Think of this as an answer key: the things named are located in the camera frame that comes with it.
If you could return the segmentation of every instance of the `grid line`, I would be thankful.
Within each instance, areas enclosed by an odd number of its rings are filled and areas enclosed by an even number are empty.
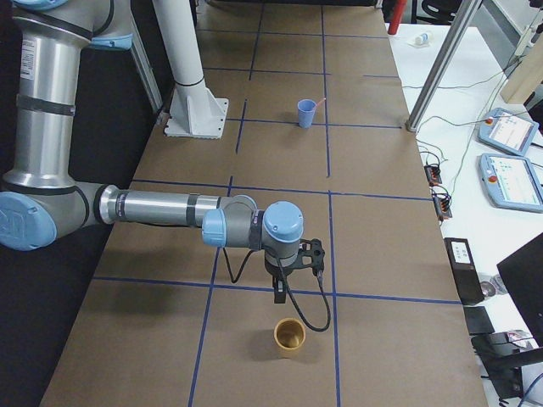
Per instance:
[[[275,31],[260,31],[260,25],[258,31],[243,31],[243,30],[217,30],[212,28],[198,28],[196,31],[207,31],[207,32],[233,32],[238,34],[268,34],[274,36],[321,36],[322,34],[311,34],[304,32],[275,32]],[[347,34],[325,34],[325,36],[335,37],[335,38],[366,38],[368,40],[388,40],[387,36],[358,36],[358,35],[347,35]]]
[[[230,181],[228,182],[228,191],[227,191],[228,197],[230,196],[230,192],[232,190],[232,183],[233,183],[233,176],[230,176]],[[201,361],[201,356],[202,356],[202,350],[204,348],[207,321],[210,316],[211,299],[213,298],[213,287],[215,284],[215,277],[217,274],[217,263],[219,260],[219,253],[220,253],[220,249],[217,248],[216,253],[215,253],[215,261],[213,262],[213,272],[211,273],[210,288],[208,291],[207,302],[205,303],[204,320],[202,321],[202,330],[200,332],[200,339],[198,343],[198,353],[196,353],[196,361],[194,362],[193,381],[191,383],[190,394],[188,396],[188,407],[193,406],[194,393],[196,391],[196,385],[198,382],[198,373],[199,373],[200,361]]]
[[[250,72],[244,68],[218,68],[218,67],[209,67],[202,68],[203,70],[230,70],[234,72]],[[252,70],[253,72],[259,72],[263,74],[293,74],[293,75],[322,75],[322,72],[305,72],[303,70]]]
[[[341,407],[341,375],[339,369],[339,329],[338,329],[338,300],[336,291],[336,262],[333,239],[333,203],[331,191],[328,191],[328,222],[330,229],[330,263],[332,265],[332,301],[333,301],[333,351],[336,373],[336,404]]]
[[[240,119],[227,119],[227,121],[240,121]],[[264,120],[264,119],[245,119],[245,121],[252,121],[255,123],[276,123],[279,125],[298,125],[295,121],[281,121],[281,120]],[[360,125],[360,124],[340,124],[340,123],[313,123],[312,125],[326,125],[328,127],[361,127],[372,129],[401,129],[401,125]]]
[[[136,277],[114,277],[114,276],[94,276],[93,280],[100,282],[125,282],[139,283],[156,286],[179,286],[179,287],[194,287],[194,288],[210,288],[211,285],[205,282],[176,282],[173,280],[154,280],[149,278]],[[273,293],[273,288],[270,287],[255,287],[255,286],[239,286],[230,284],[213,284],[213,289],[231,290],[231,291],[251,291]],[[319,291],[297,290],[293,289],[294,294],[320,296]],[[333,293],[325,291],[324,295],[335,298],[354,298],[354,299],[376,299],[381,301],[397,301],[402,303],[423,303],[423,304],[443,304],[443,305],[462,305],[460,301],[454,299],[439,299],[439,298],[415,298],[415,297],[396,297],[390,295],[374,295],[374,294],[357,294],[357,293]]]
[[[322,79],[324,82],[324,123],[326,125],[326,171],[329,178],[332,174],[332,166],[330,163],[330,135],[328,132],[328,94],[326,81],[326,42],[324,36],[324,7],[321,5],[321,35],[322,35]]]
[[[260,7],[260,19],[258,22],[258,31],[256,32],[255,46],[253,48],[253,59],[251,60],[251,69],[249,71],[249,80],[253,78],[253,69],[255,68],[255,59],[256,59],[256,48],[258,48],[258,41],[260,40],[260,28],[262,27],[262,19],[264,18],[264,6],[266,4],[262,3]]]
[[[238,140],[236,141],[236,154],[239,153],[239,144],[241,143],[241,133],[244,130],[245,111],[247,110],[247,99],[244,101],[244,109],[241,112],[241,123],[239,124]]]
[[[344,196],[344,197],[362,197],[362,198],[378,198],[378,199],[399,199],[399,200],[409,200],[409,201],[432,201],[432,198],[424,197],[404,197],[401,195],[382,195],[375,193],[363,193],[363,192],[339,192],[339,191],[317,191],[309,189],[289,189],[289,188],[271,188],[271,187],[252,187],[245,185],[220,185],[220,184],[206,184],[206,183],[197,183],[197,182],[178,182],[178,181],[155,181],[155,180],[145,180],[145,179],[134,179],[133,182],[149,183],[149,184],[162,184],[162,185],[176,185],[176,186],[187,186],[187,187],[214,187],[214,188],[223,188],[231,190],[244,189],[248,191],[268,191],[268,192],[287,192],[287,193],[307,193],[307,194],[316,194],[316,195],[328,195],[329,193],[332,196]]]

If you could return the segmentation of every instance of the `monitor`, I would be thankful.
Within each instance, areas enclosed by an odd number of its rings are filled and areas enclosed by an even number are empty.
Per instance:
[[[524,156],[539,129],[539,123],[497,108],[479,126],[479,140],[505,153]]]
[[[534,340],[543,343],[543,233],[500,264],[498,271]],[[511,339],[507,332],[478,335],[472,345],[502,399],[523,396],[524,366],[543,363],[543,348]]]

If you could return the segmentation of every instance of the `small white object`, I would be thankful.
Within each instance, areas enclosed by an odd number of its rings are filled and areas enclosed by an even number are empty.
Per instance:
[[[425,31],[411,38],[407,43],[415,48],[429,47],[433,39],[434,34],[431,31]]]
[[[430,45],[430,41],[434,39],[434,34],[430,31],[426,31],[415,37],[415,43],[420,47],[423,45]]]

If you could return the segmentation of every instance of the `white metal pole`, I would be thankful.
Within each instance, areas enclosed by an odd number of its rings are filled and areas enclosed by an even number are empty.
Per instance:
[[[176,89],[166,134],[220,138],[228,100],[216,99],[205,86],[188,0],[153,0]]]

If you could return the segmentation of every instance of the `black device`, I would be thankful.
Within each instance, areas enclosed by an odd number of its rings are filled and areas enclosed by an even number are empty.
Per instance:
[[[494,333],[494,326],[485,307],[464,307],[464,317],[470,335]]]
[[[543,339],[543,233],[498,264],[518,312],[541,345]],[[543,362],[543,348],[522,348],[506,332],[472,338],[472,345],[502,399],[522,397],[521,367]]]
[[[446,237],[445,247],[451,263],[458,296],[464,305],[475,305],[484,300],[467,239]]]

